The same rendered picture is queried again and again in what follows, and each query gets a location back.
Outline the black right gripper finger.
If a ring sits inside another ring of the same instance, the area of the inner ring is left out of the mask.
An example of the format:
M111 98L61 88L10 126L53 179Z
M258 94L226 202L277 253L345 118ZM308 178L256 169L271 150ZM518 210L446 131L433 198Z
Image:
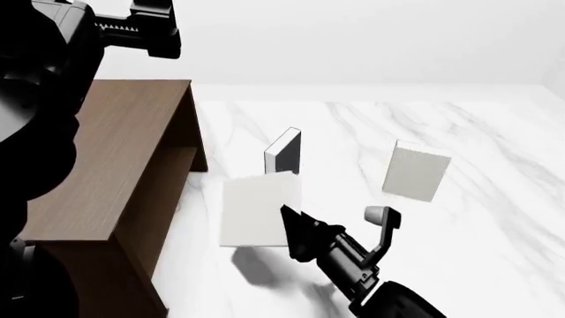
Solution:
M393 231L400 229L402 215L389 206L368 206L365 208L364 218L381 227L379 244L362 261L362 267L373 267L390 248Z
M286 205L280 208L280 213L290 258L295 261L309 262L326 254L336 236L345 232L341 225L327 224Z

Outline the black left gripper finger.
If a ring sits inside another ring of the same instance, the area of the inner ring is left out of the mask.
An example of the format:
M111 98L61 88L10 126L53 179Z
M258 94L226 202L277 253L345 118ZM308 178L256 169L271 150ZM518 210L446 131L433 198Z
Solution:
M150 57L179 59L181 55L180 33L145 38L140 34L105 34L103 43L106 47L124 47L144 49Z
M172 0L132 0L130 18L149 34L174 34L177 29Z

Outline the large white book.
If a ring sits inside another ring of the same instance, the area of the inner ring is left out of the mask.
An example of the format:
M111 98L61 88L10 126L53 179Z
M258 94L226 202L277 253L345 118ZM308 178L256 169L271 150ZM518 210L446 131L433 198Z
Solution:
M280 208L298 211L301 202L302 180L291 171L224 182L219 246L287 246Z

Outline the small grey-white book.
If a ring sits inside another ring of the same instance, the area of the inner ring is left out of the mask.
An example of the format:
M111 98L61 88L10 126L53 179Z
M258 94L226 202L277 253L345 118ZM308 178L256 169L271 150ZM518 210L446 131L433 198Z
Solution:
M397 140L382 191L415 201L431 202L443 180L452 155L441 148Z

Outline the black book with white pages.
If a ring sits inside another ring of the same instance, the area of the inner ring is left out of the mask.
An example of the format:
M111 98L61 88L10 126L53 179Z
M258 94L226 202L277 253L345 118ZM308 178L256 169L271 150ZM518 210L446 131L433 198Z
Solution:
M300 173L301 131L294 127L287 129L264 151L266 174L292 171Z

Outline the brown wooden cabinet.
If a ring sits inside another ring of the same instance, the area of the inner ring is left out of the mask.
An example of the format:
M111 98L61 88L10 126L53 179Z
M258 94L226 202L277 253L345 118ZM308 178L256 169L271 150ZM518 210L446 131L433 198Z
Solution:
M66 180L32 201L22 236L53 254L78 318L167 318L151 278L188 174L206 171L187 79L98 79Z

